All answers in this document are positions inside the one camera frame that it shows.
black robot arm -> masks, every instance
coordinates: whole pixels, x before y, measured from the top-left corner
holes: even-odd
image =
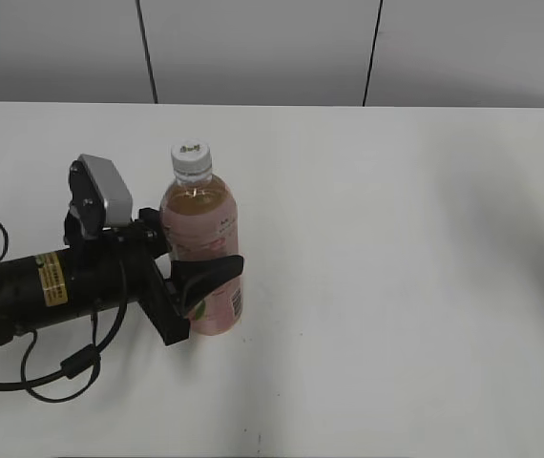
[[[164,279],[155,262],[168,253],[158,211],[141,209],[138,219],[132,220],[132,197],[114,164],[82,155],[71,166],[69,184],[73,199],[64,237],[69,248],[0,261],[0,345],[14,336],[112,307],[119,307],[116,333],[128,302],[140,304],[164,344],[187,339],[189,312],[240,275],[243,258],[173,261],[171,277]],[[59,374],[53,379],[72,378],[94,365],[109,341],[105,338],[97,347],[89,345],[67,358],[64,370],[52,374]],[[0,384],[0,390],[24,385]]]

white table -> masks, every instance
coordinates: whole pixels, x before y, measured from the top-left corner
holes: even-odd
[[[0,103],[10,258],[62,246],[77,155],[157,206],[192,136],[239,202],[240,324],[166,348],[132,305],[86,395],[0,394],[0,456],[544,456],[544,110]]]

white bottle cap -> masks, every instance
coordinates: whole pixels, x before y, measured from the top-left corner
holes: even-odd
[[[178,179],[200,181],[213,173],[213,159],[203,141],[187,140],[172,148],[173,168]]]

